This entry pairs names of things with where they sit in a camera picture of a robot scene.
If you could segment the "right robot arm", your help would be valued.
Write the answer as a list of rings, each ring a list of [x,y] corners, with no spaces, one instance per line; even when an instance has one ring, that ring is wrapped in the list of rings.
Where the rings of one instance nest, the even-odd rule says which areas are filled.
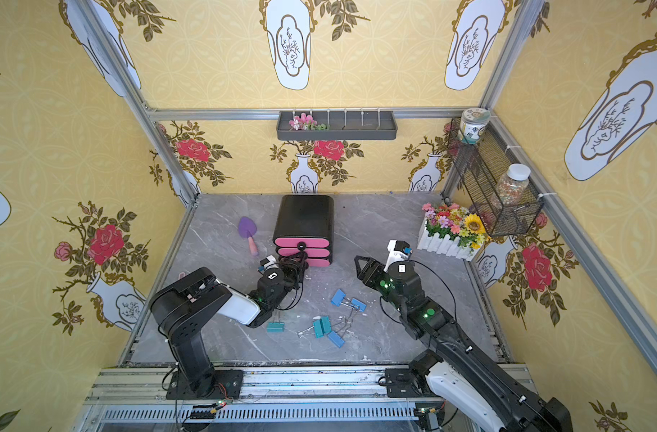
[[[543,400],[487,356],[452,313],[428,297],[409,260],[386,266],[355,257],[357,278],[400,313],[400,323],[425,353],[411,365],[434,394],[450,401],[484,431],[571,431],[569,410]]]

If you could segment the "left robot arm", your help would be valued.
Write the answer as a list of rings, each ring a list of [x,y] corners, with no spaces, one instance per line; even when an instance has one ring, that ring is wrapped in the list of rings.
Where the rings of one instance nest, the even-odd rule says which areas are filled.
[[[209,268],[201,267],[162,289],[150,301],[150,312],[159,332],[168,340],[179,375],[197,396],[208,396],[221,388],[204,347],[202,328],[217,314],[256,329],[266,323],[292,291],[303,293],[308,255],[300,251],[290,257],[268,256],[260,261],[257,288],[242,293],[222,282]]]

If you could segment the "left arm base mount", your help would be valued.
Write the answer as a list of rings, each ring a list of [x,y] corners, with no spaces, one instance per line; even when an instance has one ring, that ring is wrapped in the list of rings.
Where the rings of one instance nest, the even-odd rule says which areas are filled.
[[[181,372],[173,372],[167,387],[168,401],[236,400],[240,398],[244,372],[242,370],[214,370],[196,383],[190,383]]]

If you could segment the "blue binder clip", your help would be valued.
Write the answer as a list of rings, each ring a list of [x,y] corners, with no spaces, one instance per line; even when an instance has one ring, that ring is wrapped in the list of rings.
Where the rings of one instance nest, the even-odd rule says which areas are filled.
[[[346,331],[350,328],[351,324],[347,320],[326,320],[326,323],[330,327],[327,330],[326,337],[338,348],[341,348],[345,345],[345,340],[343,336]]]
[[[338,289],[336,293],[333,295],[333,297],[331,298],[330,302],[334,306],[339,307],[344,304],[345,299],[346,299],[346,293],[343,290]]]
[[[348,306],[356,311],[360,311],[361,313],[366,311],[366,304],[355,298],[351,299],[348,302]]]

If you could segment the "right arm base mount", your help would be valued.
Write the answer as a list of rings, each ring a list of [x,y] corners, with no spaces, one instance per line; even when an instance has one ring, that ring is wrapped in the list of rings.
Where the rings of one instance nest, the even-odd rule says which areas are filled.
[[[409,368],[387,368],[378,381],[389,398],[419,398],[432,394],[426,376]]]

